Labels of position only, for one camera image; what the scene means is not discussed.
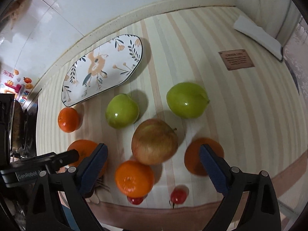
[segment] white napkin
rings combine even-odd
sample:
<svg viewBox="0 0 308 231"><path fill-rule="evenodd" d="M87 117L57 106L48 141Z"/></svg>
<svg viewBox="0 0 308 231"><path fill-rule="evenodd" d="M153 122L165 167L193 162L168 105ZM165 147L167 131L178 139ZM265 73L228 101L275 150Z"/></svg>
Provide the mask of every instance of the white napkin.
<svg viewBox="0 0 308 231"><path fill-rule="evenodd" d="M254 39L257 43L270 51L279 61L282 61L283 56L281 44L275 38L266 33L263 28L257 26L244 16L238 18L234 23L233 28Z"/></svg>

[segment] table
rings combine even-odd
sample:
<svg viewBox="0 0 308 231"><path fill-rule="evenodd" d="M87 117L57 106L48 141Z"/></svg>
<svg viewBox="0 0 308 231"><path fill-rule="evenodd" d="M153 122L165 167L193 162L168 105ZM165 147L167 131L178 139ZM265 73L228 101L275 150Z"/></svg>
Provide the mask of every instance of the table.
<svg viewBox="0 0 308 231"><path fill-rule="evenodd" d="M89 204L101 222L134 231L161 231L157 223L163 230L201 230L222 196L208 177L194 176L184 166L185 150L198 137L218 141L230 166L250 173L266 170L278 196L305 172L308 140L294 81L284 63L233 29L240 14L246 16L236 7L206 7L157 15L81 52L83 56L127 33L141 37L144 46L143 60L129 82L75 106L83 115L83 124L73 133L64 133L57 125L58 113L64 107L60 96L63 79L73 63L65 64L42 89L38 99L38 155L64 152L78 139L108 146L110 163L104 183L111 193L96 188L99 204ZM245 49L255 67L228 71L218 52L234 49ZM197 119L180 119L167 105L168 90L183 81L204 86L211 100ZM104 111L120 93L131 93L141 117L134 125L115 130L106 123ZM154 167L157 183L141 205L132 207L116 188L113 176L117 166L131 157L131 138L137 126L153 117L177 128L181 145L172 159ZM189 196L183 208L170 209L169 195L181 184L189 188Z"/></svg>

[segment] brown sign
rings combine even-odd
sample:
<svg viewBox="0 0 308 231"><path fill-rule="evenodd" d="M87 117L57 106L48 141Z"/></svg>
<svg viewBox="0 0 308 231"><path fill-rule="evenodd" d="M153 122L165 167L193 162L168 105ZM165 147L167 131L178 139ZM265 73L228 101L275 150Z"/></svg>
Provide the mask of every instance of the brown sign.
<svg viewBox="0 0 308 231"><path fill-rule="evenodd" d="M254 67L244 49L221 51L219 54L228 70Z"/></svg>

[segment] orange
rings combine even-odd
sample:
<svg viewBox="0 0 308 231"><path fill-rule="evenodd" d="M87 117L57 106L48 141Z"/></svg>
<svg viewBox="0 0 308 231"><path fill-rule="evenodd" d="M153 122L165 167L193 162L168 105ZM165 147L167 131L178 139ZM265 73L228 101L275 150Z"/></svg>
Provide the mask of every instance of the orange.
<svg viewBox="0 0 308 231"><path fill-rule="evenodd" d="M98 145L97 143L89 141L89 140L74 141L68 147L67 151L70 151L72 149L76 149L79 153L79 160L71 163L70 166L77 167L85 157L89 157L92 154L92 152L95 150L97 145ZM106 161L104 166L102 167L102 170L99 174L99 177L101 177L105 173L107 166L108 166L108 163Z"/></svg>
<svg viewBox="0 0 308 231"><path fill-rule="evenodd" d="M199 156L200 146L203 144L210 145L217 156L224 157L224 150L218 142L210 138L200 138L193 141L186 149L184 164L189 172L198 176L206 176L208 174L205 171Z"/></svg>
<svg viewBox="0 0 308 231"><path fill-rule="evenodd" d="M62 131L71 133L79 127L79 114L73 108L63 108L58 115L58 125Z"/></svg>
<svg viewBox="0 0 308 231"><path fill-rule="evenodd" d="M115 181L119 190L126 196L144 197L154 185L154 173L150 166L129 160L117 168Z"/></svg>

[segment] ceramic plate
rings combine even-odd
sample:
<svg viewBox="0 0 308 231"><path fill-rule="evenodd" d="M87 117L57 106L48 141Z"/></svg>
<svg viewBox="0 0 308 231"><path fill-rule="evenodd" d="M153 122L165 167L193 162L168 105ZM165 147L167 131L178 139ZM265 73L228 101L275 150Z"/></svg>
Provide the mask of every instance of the ceramic plate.
<svg viewBox="0 0 308 231"><path fill-rule="evenodd" d="M140 63L142 51L138 36L120 35L81 57L64 78L63 104L71 107L125 82Z"/></svg>

